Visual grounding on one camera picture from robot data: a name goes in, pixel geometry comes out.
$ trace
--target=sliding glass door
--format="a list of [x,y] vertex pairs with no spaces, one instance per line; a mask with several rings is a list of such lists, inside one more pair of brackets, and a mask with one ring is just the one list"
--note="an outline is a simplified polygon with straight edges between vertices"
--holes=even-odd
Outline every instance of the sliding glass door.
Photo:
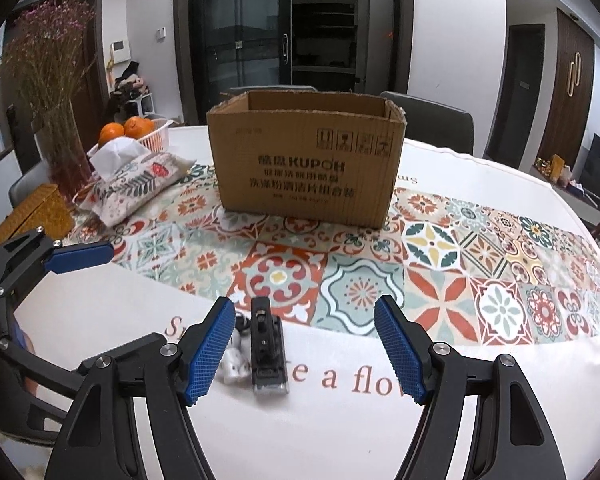
[[235,86],[291,83],[291,0],[191,0],[200,121]]

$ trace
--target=gold door handle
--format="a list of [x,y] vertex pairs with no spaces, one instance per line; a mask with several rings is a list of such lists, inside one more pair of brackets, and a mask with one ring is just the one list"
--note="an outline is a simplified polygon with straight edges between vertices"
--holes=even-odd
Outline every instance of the gold door handle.
[[569,77],[567,78],[567,95],[569,97],[573,97],[573,88],[575,85],[575,80],[573,78],[573,70],[576,68],[576,64],[571,61],[569,65]]
[[582,56],[576,52],[576,86],[580,86],[580,72],[582,71]]

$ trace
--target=white plastic basket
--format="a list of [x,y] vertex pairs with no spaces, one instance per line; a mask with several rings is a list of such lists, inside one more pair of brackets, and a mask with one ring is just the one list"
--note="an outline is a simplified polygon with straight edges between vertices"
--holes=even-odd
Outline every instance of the white plastic basket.
[[[154,119],[155,130],[138,139],[138,142],[152,152],[164,152],[169,147],[169,126],[172,124],[171,119]],[[99,149],[96,144],[87,152],[87,156],[91,158]]]

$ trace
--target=open cardboard box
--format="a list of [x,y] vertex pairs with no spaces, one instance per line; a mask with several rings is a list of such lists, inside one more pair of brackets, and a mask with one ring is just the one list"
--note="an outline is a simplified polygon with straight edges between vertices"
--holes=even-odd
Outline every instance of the open cardboard box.
[[257,90],[206,118],[225,209],[384,225],[406,126],[392,101]]

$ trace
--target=patterned tablecloth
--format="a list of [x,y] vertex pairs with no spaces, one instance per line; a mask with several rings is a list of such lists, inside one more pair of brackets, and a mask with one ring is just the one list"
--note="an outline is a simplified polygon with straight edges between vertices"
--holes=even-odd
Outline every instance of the patterned tablecloth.
[[222,208],[212,166],[195,166],[122,224],[78,214],[74,242],[110,240],[114,261],[247,309],[376,336],[382,294],[433,340],[544,344],[600,335],[600,261],[579,235],[408,189],[398,177],[381,230]]

